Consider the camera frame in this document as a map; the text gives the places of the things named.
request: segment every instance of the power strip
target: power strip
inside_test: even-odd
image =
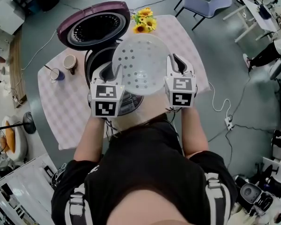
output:
[[[232,131],[233,129],[233,125],[232,125],[232,121],[229,120],[229,117],[225,118],[225,124],[226,124],[226,127],[228,129],[228,131]]]

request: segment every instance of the blue chair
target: blue chair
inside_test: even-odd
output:
[[[176,14],[177,17],[182,10],[185,8],[195,13],[193,17],[197,14],[203,18],[192,28],[194,30],[205,18],[213,18],[220,12],[226,10],[232,5],[232,0],[180,0],[179,3],[175,6],[174,10],[182,2],[182,8]]]

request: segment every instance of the orange cushion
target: orange cushion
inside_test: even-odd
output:
[[[1,149],[3,149],[3,151],[7,152],[9,150],[9,147],[6,143],[6,138],[4,136],[0,138],[0,144],[1,144]]]
[[[6,128],[5,133],[7,145],[9,149],[11,149],[13,153],[15,153],[15,132],[12,128]]]

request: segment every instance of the white desk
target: white desk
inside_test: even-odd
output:
[[[261,29],[266,30],[266,31],[272,31],[275,32],[277,31],[276,26],[274,24],[274,22],[272,21],[272,19],[263,19],[260,14],[258,13],[258,5],[256,5],[255,3],[252,3],[248,0],[243,0],[244,5],[240,8],[238,8],[237,10],[235,10],[234,12],[228,14],[227,16],[225,16],[223,18],[223,20],[227,20],[228,18],[230,18],[231,16],[233,16],[234,14],[238,14],[239,18],[242,20],[244,26],[246,27],[246,31],[243,32],[238,38],[235,39],[235,42],[237,43],[240,39],[242,39],[246,34],[248,34],[253,28],[255,28],[257,25],[260,26]],[[246,20],[243,18],[243,16],[239,13],[241,10],[248,8],[249,11],[252,13],[253,18],[250,19],[249,21],[254,21],[255,22],[249,27]]]

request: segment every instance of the blue cup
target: blue cup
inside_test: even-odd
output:
[[[65,79],[65,74],[58,68],[53,68],[50,72],[50,78],[53,81],[62,81]]]

